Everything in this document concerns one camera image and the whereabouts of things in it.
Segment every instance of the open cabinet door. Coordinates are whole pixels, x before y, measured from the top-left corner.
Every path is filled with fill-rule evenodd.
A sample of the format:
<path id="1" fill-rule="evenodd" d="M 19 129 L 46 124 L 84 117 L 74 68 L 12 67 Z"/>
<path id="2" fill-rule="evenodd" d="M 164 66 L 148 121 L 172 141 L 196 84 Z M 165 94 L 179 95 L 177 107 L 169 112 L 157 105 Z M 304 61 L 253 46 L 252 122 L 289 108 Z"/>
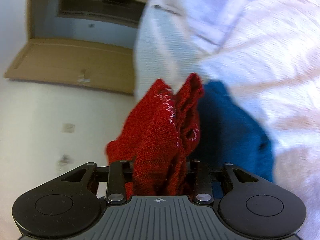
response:
<path id="1" fill-rule="evenodd" d="M 90 41 L 30 39 L 4 77 L 132 94 L 132 49 Z"/>

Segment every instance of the blue fabric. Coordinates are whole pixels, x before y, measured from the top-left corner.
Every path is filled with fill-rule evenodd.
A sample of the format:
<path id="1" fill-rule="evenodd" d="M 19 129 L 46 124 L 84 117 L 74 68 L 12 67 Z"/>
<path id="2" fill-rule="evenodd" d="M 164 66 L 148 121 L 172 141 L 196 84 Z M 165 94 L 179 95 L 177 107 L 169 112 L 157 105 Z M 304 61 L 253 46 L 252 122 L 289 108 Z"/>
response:
<path id="1" fill-rule="evenodd" d="M 221 167 L 232 162 L 272 181 L 271 141 L 258 123 L 236 106 L 222 82 L 204 86 L 199 100 L 201 138 L 190 159 Z"/>

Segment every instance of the white wall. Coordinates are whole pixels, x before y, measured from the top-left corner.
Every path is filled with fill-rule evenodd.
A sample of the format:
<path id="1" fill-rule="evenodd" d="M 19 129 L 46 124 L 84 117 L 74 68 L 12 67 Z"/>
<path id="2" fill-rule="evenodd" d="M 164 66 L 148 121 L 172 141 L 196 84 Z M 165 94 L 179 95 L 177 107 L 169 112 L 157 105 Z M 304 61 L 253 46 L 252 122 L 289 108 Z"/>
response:
<path id="1" fill-rule="evenodd" d="M 133 48 L 137 29 L 86 19 L 57 17 L 59 0 L 32 0 L 35 38 L 62 37 Z"/>
<path id="2" fill-rule="evenodd" d="M 26 0 L 0 0 L 0 75 L 27 41 Z M 0 78 L 0 239 L 20 233 L 11 216 L 14 200 L 56 176 L 61 154 L 105 165 L 104 145 L 119 134 L 133 98 L 71 87 Z M 75 132 L 61 132 L 62 123 Z"/>

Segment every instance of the crosshair marking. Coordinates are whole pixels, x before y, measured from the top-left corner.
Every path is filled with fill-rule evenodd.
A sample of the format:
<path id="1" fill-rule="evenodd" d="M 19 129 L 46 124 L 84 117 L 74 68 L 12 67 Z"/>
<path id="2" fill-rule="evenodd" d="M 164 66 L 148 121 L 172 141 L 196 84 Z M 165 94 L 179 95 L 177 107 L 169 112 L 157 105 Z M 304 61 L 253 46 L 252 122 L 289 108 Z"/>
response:
<path id="1" fill-rule="evenodd" d="M 163 201 L 165 201 L 163 198 L 157 198 L 155 201 L 157 201 L 159 204 L 162 203 Z"/>

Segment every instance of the wall outlet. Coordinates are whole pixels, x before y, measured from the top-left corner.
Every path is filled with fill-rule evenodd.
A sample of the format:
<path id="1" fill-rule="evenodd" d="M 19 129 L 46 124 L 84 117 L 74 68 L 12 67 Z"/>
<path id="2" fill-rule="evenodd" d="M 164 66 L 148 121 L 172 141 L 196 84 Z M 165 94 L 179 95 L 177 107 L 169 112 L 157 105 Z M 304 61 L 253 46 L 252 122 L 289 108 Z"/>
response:
<path id="1" fill-rule="evenodd" d="M 64 123 L 62 126 L 62 132 L 72 133 L 75 131 L 75 125 L 73 123 Z"/>
<path id="2" fill-rule="evenodd" d="M 73 163 L 69 155 L 64 154 L 56 163 L 56 174 L 61 176 L 69 171 L 69 165 Z"/>

